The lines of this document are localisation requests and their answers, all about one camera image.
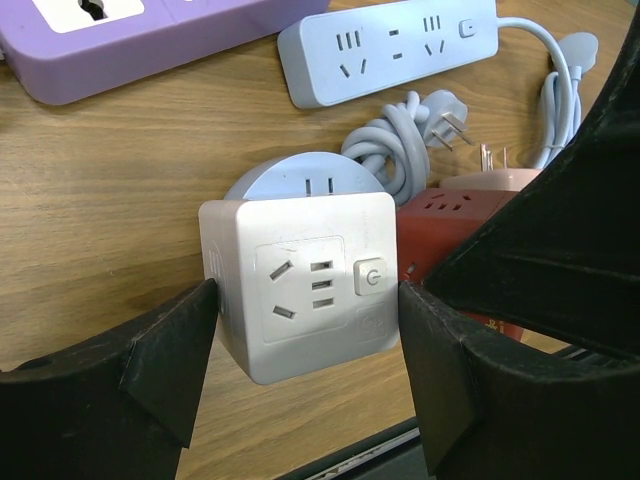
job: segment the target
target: white cube adapter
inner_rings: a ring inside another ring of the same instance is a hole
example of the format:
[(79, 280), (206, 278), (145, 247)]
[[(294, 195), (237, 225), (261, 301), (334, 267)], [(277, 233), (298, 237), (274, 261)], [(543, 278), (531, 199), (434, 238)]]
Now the white cube adapter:
[(399, 340), (395, 203), (386, 192), (217, 200), (199, 212), (219, 336), (272, 384)]

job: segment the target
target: wooden table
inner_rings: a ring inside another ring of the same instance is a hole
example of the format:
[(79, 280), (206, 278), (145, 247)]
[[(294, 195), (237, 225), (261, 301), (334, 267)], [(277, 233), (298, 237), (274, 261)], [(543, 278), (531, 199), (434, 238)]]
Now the wooden table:
[[(335, 0), (332, 8), (372, 3)], [(625, 0), (499, 0), (498, 9), (558, 37), (599, 37), (598, 64), (582, 85), (588, 110), (633, 8)], [(201, 203), (265, 160), (337, 151), (408, 90), (454, 91), (470, 107), (471, 137), (506, 146), (512, 165), (525, 165), (539, 142), (547, 55), (524, 32), (505, 31), (500, 44), (492, 59), (313, 112), (291, 105), (273, 37), (62, 108), (35, 103), (0, 67), (0, 368), (80, 342), (200, 280)], [(476, 170), (478, 159), (461, 141), (454, 153), (434, 151), (432, 179)], [(259, 387), (216, 342), (178, 478), (270, 479), (412, 415), (399, 347)]]

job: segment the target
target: wood grain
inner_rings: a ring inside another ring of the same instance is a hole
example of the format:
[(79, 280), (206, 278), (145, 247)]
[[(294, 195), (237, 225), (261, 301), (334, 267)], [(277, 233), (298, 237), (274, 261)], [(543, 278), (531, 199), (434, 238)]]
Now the wood grain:
[[(502, 0), (498, 10), (556, 36), (599, 37), (585, 110), (633, 12), (624, 0)], [(470, 135), (527, 164), (547, 56), (523, 32), (505, 31), (500, 43), (492, 59), (311, 112), (289, 101), (274, 37), (60, 108), (32, 101), (0, 67), (0, 368), (80, 342), (200, 280), (200, 204), (265, 160), (338, 150), (409, 90), (454, 91), (470, 107)], [(473, 171), (477, 159), (461, 142), (454, 153), (434, 152), (432, 180)], [(273, 478), (412, 414), (400, 348), (258, 387), (216, 343), (178, 478)]]

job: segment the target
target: power button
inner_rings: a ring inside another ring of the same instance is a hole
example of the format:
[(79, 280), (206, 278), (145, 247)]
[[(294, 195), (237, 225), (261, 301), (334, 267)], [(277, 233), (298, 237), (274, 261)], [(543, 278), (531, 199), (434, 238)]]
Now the power button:
[(460, 36), (462, 38), (473, 37), (478, 30), (476, 22), (470, 18), (460, 22)]
[(353, 267), (356, 294), (373, 295), (387, 289), (387, 262), (382, 258), (360, 260)]

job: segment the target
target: power cord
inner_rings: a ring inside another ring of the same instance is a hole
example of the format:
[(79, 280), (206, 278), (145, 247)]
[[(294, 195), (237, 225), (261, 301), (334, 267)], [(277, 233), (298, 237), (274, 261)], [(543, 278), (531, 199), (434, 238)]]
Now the power cord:
[[(375, 175), (384, 189), (401, 206), (422, 192), (431, 174), (427, 146), (453, 147), (449, 143), (465, 135), (468, 109), (447, 90), (438, 90), (422, 102), (417, 92), (409, 92), (407, 101), (385, 105), (382, 118), (351, 132), (341, 153), (360, 162)], [(394, 164), (389, 176), (387, 159)]]
[(517, 17), (499, 18), (498, 28), (518, 28), (535, 35), (549, 50), (556, 68), (547, 76), (541, 93), (545, 123), (543, 145), (533, 162), (534, 168), (541, 169), (567, 146), (582, 122), (578, 88), (582, 75), (595, 64), (598, 39), (580, 32), (558, 43), (544, 27)]

